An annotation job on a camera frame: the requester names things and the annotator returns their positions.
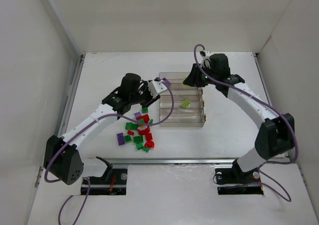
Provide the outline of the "purple lego plate brick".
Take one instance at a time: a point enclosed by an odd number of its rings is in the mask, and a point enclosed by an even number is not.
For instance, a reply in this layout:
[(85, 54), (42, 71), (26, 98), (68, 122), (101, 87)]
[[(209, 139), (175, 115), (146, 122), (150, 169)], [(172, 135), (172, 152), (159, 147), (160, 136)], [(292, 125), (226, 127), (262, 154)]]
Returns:
[(166, 78), (162, 78), (161, 79), (162, 83), (165, 84), (166, 86), (170, 87), (171, 86), (171, 83), (169, 80), (167, 80)]

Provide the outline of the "lime lego slope brick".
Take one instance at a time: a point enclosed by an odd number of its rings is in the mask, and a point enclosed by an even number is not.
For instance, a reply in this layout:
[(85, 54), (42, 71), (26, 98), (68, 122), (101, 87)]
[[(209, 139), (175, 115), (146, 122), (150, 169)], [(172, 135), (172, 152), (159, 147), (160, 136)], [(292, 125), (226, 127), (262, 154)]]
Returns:
[(182, 85), (183, 85), (183, 88), (184, 88), (184, 89), (188, 89), (188, 88), (189, 88), (189, 86), (184, 84), (184, 81), (185, 81), (185, 80), (186, 80), (186, 78), (184, 77), (184, 78), (183, 78)]
[(190, 105), (191, 105), (191, 102), (189, 100), (185, 100), (185, 101), (182, 102), (181, 108), (186, 109), (186, 108), (189, 108)]

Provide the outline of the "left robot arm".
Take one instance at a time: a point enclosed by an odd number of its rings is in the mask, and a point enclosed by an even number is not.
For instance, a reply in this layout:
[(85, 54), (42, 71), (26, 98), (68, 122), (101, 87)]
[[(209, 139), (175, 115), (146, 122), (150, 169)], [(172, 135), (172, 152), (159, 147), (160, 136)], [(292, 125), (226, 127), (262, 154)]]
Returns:
[(105, 128), (123, 118), (133, 105), (147, 108), (166, 91), (159, 78), (142, 80), (137, 74), (127, 73), (121, 85), (107, 95), (90, 116), (60, 137), (53, 135), (47, 140), (43, 162), (45, 181), (71, 185), (80, 178), (108, 177), (111, 164), (101, 157), (84, 158), (85, 148)]

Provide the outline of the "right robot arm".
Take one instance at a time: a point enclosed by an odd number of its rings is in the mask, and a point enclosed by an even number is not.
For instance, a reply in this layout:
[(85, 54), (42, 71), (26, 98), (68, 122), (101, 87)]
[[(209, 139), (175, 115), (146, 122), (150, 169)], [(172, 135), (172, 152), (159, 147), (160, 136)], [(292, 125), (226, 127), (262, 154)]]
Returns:
[(215, 86), (239, 106), (255, 123), (258, 134), (254, 147), (233, 162), (233, 171), (240, 176), (253, 171), (273, 157), (296, 147), (294, 118), (282, 114), (252, 92), (238, 74), (231, 74), (228, 57), (223, 53), (200, 51), (201, 63), (194, 63), (183, 84), (191, 87)]

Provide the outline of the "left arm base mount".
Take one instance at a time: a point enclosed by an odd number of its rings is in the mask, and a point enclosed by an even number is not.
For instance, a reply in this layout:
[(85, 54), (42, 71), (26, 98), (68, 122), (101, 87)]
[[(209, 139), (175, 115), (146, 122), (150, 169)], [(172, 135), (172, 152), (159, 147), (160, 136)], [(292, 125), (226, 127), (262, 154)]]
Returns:
[(86, 180), (82, 181), (81, 195), (124, 196), (127, 193), (127, 168), (113, 168), (107, 177), (90, 177), (90, 189)]

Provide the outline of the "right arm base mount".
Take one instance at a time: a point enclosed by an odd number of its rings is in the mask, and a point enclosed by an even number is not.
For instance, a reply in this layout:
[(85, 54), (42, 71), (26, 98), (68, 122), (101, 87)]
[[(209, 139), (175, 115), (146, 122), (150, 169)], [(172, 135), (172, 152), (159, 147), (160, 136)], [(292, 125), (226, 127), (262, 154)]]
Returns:
[(258, 169), (239, 173), (233, 168), (215, 168), (214, 182), (219, 195), (263, 195)]

